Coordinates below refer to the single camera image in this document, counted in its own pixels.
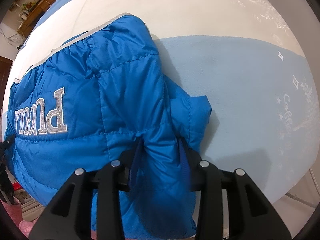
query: quilted fabric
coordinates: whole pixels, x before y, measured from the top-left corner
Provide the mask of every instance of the quilted fabric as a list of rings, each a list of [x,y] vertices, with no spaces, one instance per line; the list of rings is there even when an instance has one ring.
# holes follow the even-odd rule
[[[162,74],[147,27],[125,15],[57,49],[12,85],[8,167],[47,205],[76,168],[100,169],[142,136],[136,185],[120,193],[125,236],[190,237],[195,194],[181,182],[176,137],[198,150],[210,113],[206,96],[190,97]]]

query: red object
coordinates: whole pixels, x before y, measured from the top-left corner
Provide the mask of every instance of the red object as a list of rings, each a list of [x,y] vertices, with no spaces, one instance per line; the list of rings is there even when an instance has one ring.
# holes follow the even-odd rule
[[[16,182],[12,184],[14,191],[18,190],[18,189],[23,189],[23,187],[21,187],[21,185]]]

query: silver screw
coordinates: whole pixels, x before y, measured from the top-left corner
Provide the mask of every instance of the silver screw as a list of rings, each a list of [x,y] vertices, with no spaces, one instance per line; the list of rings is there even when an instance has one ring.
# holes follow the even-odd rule
[[[84,169],[82,169],[82,168],[78,168],[78,169],[75,170],[75,174],[77,176],[82,175],[83,173],[84,173]]]
[[[239,176],[243,176],[245,174],[243,169],[236,169],[236,174]]]
[[[121,164],[121,162],[119,160],[114,160],[110,164],[112,167],[118,167]]]
[[[208,166],[209,166],[209,163],[208,163],[207,161],[200,161],[200,162],[199,162],[199,165],[200,165],[201,167],[205,168],[205,167],[208,167]]]

